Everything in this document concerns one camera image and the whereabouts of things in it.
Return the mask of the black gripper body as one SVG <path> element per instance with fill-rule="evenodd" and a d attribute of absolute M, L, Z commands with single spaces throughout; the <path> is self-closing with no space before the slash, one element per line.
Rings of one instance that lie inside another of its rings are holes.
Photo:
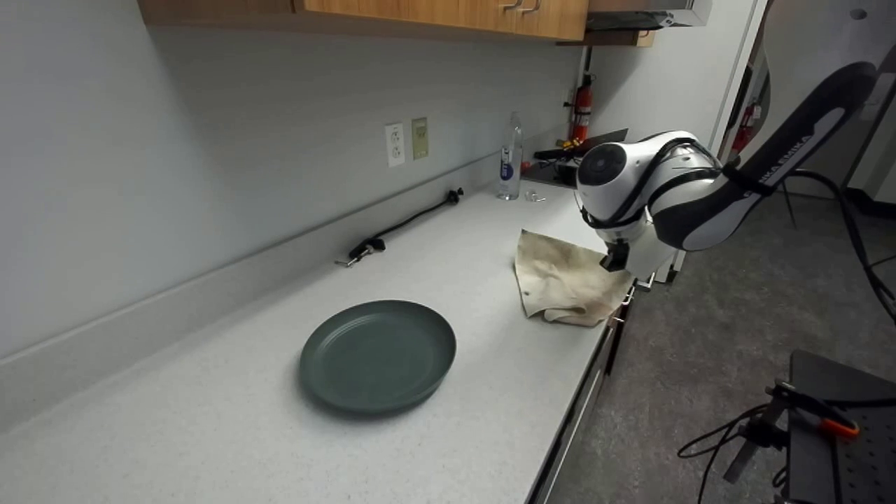
<path fill-rule="evenodd" d="M 606 256 L 599 262 L 599 267 L 606 273 L 620 273 L 626 267 L 626 257 L 629 257 L 629 245 L 616 239 L 606 245 Z"/>

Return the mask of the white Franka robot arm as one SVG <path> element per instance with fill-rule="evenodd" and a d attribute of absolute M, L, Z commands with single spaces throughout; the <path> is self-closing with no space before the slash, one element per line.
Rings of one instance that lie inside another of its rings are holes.
<path fill-rule="evenodd" d="M 690 131 L 588 150 L 576 169 L 576 197 L 583 222 L 606 246 L 602 269 L 647 276 L 636 262 L 647 234 L 678 252 L 730 239 L 865 105 L 874 82 L 871 63 L 828 74 L 744 159 L 721 162 Z"/>

